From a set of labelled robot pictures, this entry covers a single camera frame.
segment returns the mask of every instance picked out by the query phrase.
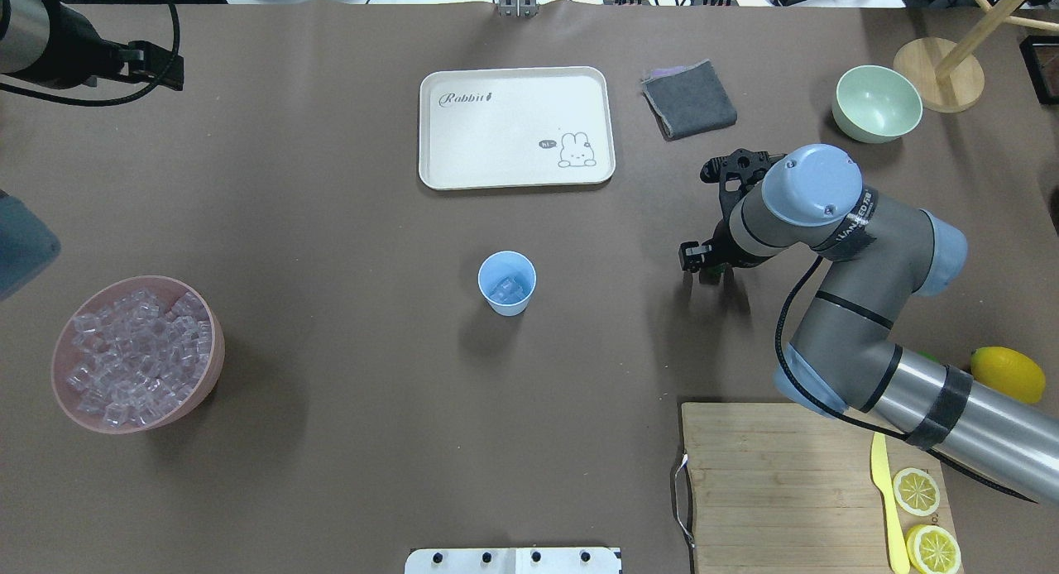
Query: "yellow knife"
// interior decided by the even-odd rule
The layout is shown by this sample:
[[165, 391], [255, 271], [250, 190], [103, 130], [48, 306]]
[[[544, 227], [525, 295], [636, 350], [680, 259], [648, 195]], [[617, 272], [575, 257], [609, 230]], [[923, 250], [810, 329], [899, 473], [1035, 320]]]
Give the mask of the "yellow knife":
[[886, 436], [876, 433], [872, 438], [872, 482], [882, 492], [882, 504], [886, 510], [886, 549], [890, 551], [890, 570], [895, 574], [909, 574], [908, 550], [901, 522], [897, 520], [897, 502], [894, 500], [894, 484], [890, 480], [890, 459], [886, 456]]

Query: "wooden stand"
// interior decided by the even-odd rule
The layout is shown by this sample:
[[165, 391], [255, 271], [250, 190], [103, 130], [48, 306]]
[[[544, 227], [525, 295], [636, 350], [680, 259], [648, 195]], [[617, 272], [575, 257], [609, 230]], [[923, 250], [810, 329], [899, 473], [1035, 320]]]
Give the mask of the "wooden stand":
[[986, 15], [957, 42], [928, 36], [905, 43], [894, 58], [894, 69], [915, 85], [923, 107], [941, 113], [958, 113], [977, 103], [985, 88], [985, 74], [979, 60], [971, 54], [1000, 24], [1031, 24], [1036, 29], [1059, 26], [1051, 22], [1010, 17], [1015, 10], [1026, 0], [1000, 0], [989, 5], [985, 0], [975, 0], [983, 5]]

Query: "wooden round base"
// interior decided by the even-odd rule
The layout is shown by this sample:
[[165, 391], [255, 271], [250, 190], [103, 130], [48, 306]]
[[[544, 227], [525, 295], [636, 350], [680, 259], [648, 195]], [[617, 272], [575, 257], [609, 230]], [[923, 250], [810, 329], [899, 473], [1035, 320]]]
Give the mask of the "wooden round base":
[[934, 68], [956, 47], [948, 39], [928, 36], [905, 43], [894, 58], [894, 69], [909, 78], [919, 91], [923, 107], [940, 113], [958, 113], [979, 102], [986, 85], [979, 60], [969, 55], [945, 79], [938, 80]]

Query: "brown table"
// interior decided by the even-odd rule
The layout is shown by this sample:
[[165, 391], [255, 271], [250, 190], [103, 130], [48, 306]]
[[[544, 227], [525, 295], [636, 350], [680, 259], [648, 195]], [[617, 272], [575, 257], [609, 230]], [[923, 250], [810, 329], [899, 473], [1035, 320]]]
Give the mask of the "brown table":
[[[162, 8], [85, 10], [111, 39], [167, 42]], [[1059, 119], [1018, 29], [977, 51], [976, 107], [911, 136], [838, 133], [843, 70], [976, 12], [545, 5], [183, 7], [184, 92], [85, 110], [0, 96], [0, 175], [56, 232], [56, 263], [0, 307], [0, 571], [400, 572], [409, 550], [602, 543], [630, 573], [685, 572], [669, 469], [683, 399], [779, 400], [783, 297], [805, 249], [692, 284], [710, 234], [704, 160], [842, 145], [867, 182], [963, 229], [971, 256], [912, 300], [895, 340], [965, 363], [1021, 348], [1059, 373]], [[666, 142], [646, 70], [712, 58], [739, 111]], [[417, 89], [434, 70], [594, 66], [618, 169], [596, 187], [436, 193], [416, 176]], [[102, 94], [122, 90], [118, 85]], [[482, 258], [540, 273], [521, 318], [477, 291]], [[104, 436], [56, 406], [54, 340], [78, 304], [143, 273], [181, 279], [225, 326], [215, 394], [181, 423]], [[805, 303], [798, 304], [800, 315]], [[1059, 393], [1041, 407], [1059, 414]], [[968, 572], [1052, 572], [1059, 510], [947, 472]]]

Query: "wooden cutting board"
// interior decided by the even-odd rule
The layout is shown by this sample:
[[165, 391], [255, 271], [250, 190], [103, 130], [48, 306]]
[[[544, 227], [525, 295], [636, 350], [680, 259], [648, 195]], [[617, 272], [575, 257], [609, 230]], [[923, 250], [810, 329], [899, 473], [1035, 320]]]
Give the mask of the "wooden cutting board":
[[[687, 402], [681, 419], [696, 572], [891, 571], [882, 496], [869, 470], [870, 431], [793, 403]], [[903, 532], [934, 523], [955, 535], [940, 464], [896, 440], [887, 438], [886, 449], [891, 477], [916, 467], [941, 489], [932, 517], [898, 507]]]

